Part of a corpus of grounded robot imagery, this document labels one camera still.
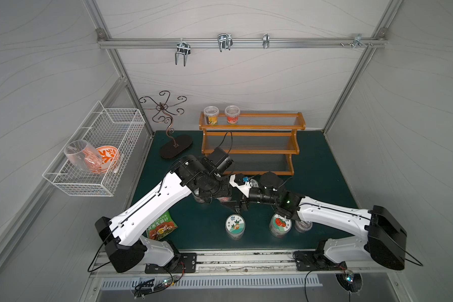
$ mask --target wire basket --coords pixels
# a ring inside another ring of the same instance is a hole
[[[79,170],[61,149],[43,177],[70,196],[113,196],[144,127],[144,118],[138,109],[104,108],[100,102],[98,104],[101,110],[93,109],[67,144],[83,139],[96,148],[114,146],[118,152],[108,170],[99,174]]]

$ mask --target spiral metal stand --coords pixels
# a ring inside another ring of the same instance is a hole
[[[171,138],[172,140],[163,147],[161,147],[160,154],[163,158],[165,159],[171,159],[175,157],[176,155],[180,154],[182,151],[184,151],[186,148],[188,148],[193,140],[191,139],[190,136],[187,135],[180,135],[177,138],[171,136],[170,134],[174,132],[173,126],[173,116],[180,116],[184,113],[183,108],[176,108],[176,113],[169,112],[168,109],[171,107],[174,107],[176,105],[179,105],[181,103],[186,102],[187,98],[185,96],[179,96],[177,99],[180,101],[179,103],[176,103],[174,105],[168,105],[168,100],[169,97],[171,96],[171,93],[167,90],[163,90],[159,93],[160,96],[165,95],[168,93],[168,97],[166,98],[166,101],[164,103],[157,103],[155,100],[153,100],[149,96],[144,96],[139,99],[140,103],[145,103],[148,99],[152,100],[156,106],[154,108],[141,108],[142,110],[157,110],[158,113],[155,114],[154,117],[152,117],[152,121],[155,123],[165,123],[169,124],[168,128],[166,129],[166,136]]]

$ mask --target wooden shelf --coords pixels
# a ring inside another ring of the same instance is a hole
[[[292,165],[292,154],[232,154],[231,158],[235,163],[223,174],[230,174],[234,169],[235,173],[244,175],[262,175],[267,172],[274,172],[277,175],[294,175]]]
[[[218,123],[209,125],[203,112],[199,117],[200,130],[305,130],[305,121],[298,113],[241,113],[236,124],[228,124],[224,113]]]
[[[297,130],[305,129],[305,121],[298,113],[241,113],[238,122],[228,124],[225,114],[218,115],[216,125],[208,125],[203,112],[199,128],[203,130],[201,152],[211,154],[223,140],[222,148],[230,150],[234,166],[225,171],[245,175],[263,174],[269,171],[277,175],[294,175],[292,154],[299,154]]]
[[[222,142],[227,132],[203,130],[201,152],[211,154]],[[233,145],[230,154],[298,154],[296,130],[291,132],[232,132]],[[222,147],[230,148],[230,134],[227,134]]]

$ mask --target green snack bag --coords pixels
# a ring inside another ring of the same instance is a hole
[[[146,232],[149,239],[160,240],[177,227],[176,223],[171,219],[169,211],[166,211],[146,229]]]

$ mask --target wall hook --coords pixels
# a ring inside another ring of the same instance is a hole
[[[268,33],[263,35],[263,49],[270,47],[270,35]]]
[[[229,33],[218,35],[218,47],[220,48],[220,52],[222,52],[223,48],[230,50],[231,45],[233,45],[233,40]]]
[[[185,42],[180,42],[176,45],[176,53],[174,55],[174,63],[178,65],[178,59],[180,55],[183,55],[183,66],[186,66],[186,59],[188,55],[191,53],[190,45],[186,44]]]

